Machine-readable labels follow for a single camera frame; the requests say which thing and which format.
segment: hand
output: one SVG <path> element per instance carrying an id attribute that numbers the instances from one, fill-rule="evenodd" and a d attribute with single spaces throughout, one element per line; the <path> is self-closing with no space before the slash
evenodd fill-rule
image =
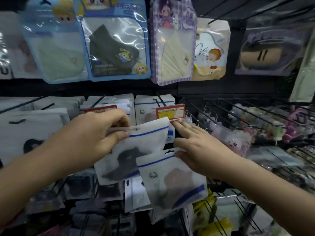
<path id="1" fill-rule="evenodd" d="M 180 147 L 186 151 L 178 151 L 175 156 L 185 162 L 194 172 L 226 181 L 233 168 L 242 162 L 242 157 L 202 128 L 181 120 L 172 122 L 172 125 L 184 137 L 176 138 L 174 147 Z"/>
<path id="2" fill-rule="evenodd" d="M 45 158 L 59 179 L 91 167 L 118 142 L 129 137 L 127 131 L 106 136 L 109 127 L 129 126 L 129 118 L 121 109 L 89 112 L 74 118 L 30 154 Z"/>

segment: hang hole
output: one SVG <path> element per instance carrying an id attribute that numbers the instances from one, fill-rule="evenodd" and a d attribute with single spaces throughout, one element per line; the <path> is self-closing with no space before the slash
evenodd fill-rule
<path id="1" fill-rule="evenodd" d="M 260 61 L 260 57 L 262 56 L 262 51 L 260 51 L 259 56 L 257 58 L 258 61 Z"/>
<path id="2" fill-rule="evenodd" d="M 265 57 L 266 57 L 267 52 L 268 52 L 268 50 L 265 51 L 265 54 L 264 54 L 264 56 L 263 56 L 263 58 L 262 58 L 262 61 L 265 60 Z"/>
<path id="3" fill-rule="evenodd" d="M 175 151 L 168 151 L 168 152 L 165 152 L 165 154 L 168 154 L 168 153 L 170 153 L 170 152 L 175 152 Z"/>

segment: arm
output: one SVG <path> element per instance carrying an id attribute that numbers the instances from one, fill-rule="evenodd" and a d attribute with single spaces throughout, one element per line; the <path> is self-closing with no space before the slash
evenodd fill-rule
<path id="1" fill-rule="evenodd" d="M 315 235 L 315 197 L 242 158 L 203 129 L 173 123 L 184 137 L 175 139 L 177 152 L 193 171 L 226 181 L 242 191 L 293 236 Z"/>
<path id="2" fill-rule="evenodd" d="M 0 225 L 5 225 L 29 199 L 49 184 L 91 167 L 129 136 L 111 126 L 130 126 L 124 111 L 79 115 L 35 150 L 0 170 Z"/>

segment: purple checkered package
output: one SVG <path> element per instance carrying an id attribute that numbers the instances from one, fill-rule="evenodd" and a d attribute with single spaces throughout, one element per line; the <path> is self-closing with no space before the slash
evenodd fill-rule
<path id="1" fill-rule="evenodd" d="M 191 0 L 152 0 L 151 80 L 160 86 L 192 77 L 197 16 Z"/>

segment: fingernail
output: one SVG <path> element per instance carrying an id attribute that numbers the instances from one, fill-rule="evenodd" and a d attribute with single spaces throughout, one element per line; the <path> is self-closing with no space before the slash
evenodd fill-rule
<path id="1" fill-rule="evenodd" d="M 124 139 L 126 139 L 126 138 L 128 138 L 129 137 L 129 132 L 128 131 L 124 131 L 123 133 L 122 133 L 122 135 L 121 135 L 121 139 L 122 140 L 124 140 Z"/>

